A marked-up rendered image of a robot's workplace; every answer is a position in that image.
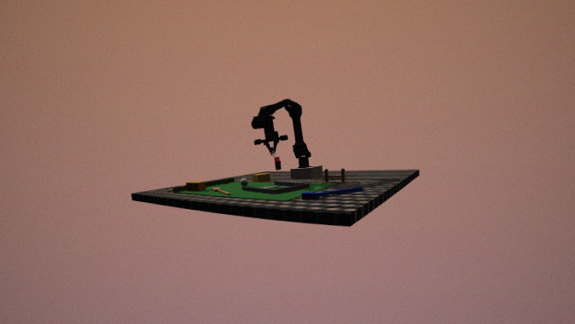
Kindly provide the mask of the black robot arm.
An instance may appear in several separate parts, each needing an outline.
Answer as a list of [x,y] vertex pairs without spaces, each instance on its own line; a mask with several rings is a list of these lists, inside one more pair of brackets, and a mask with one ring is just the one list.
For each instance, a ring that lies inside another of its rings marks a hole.
[[[301,115],[302,115],[302,106],[295,101],[291,101],[290,99],[284,99],[279,101],[273,105],[263,106],[260,108],[260,112],[258,113],[257,117],[253,117],[252,127],[254,129],[259,128],[267,128],[267,127],[274,127],[273,119],[271,115],[276,112],[276,110],[285,107],[285,110],[288,111],[289,116],[293,119],[293,130],[295,136],[295,144],[293,145],[293,151],[295,154],[296,159],[299,159],[299,167],[298,168],[306,168],[311,167],[309,166],[309,158],[311,157],[310,151],[307,149],[307,146],[303,140],[303,133],[301,127]],[[278,136],[278,131],[271,131],[265,133],[265,140],[267,142],[274,141]],[[304,156],[304,157],[301,157]]]

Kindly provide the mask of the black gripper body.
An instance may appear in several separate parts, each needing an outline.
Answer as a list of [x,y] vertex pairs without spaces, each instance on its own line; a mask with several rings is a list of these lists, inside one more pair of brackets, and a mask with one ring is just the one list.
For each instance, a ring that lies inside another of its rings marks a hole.
[[[272,130],[275,131],[275,130],[274,130],[274,127],[264,128],[264,135],[265,135],[266,131],[268,131],[268,133],[271,133]],[[279,140],[281,140],[281,141],[288,140],[288,136],[287,136],[287,135],[280,136],[280,137],[277,137],[274,141],[270,141],[270,142],[279,142]],[[265,139],[264,139],[264,140],[261,140],[261,139],[254,140],[254,145],[258,145],[258,144],[260,144],[260,143],[266,144],[266,143],[269,143],[269,142],[267,142]]]

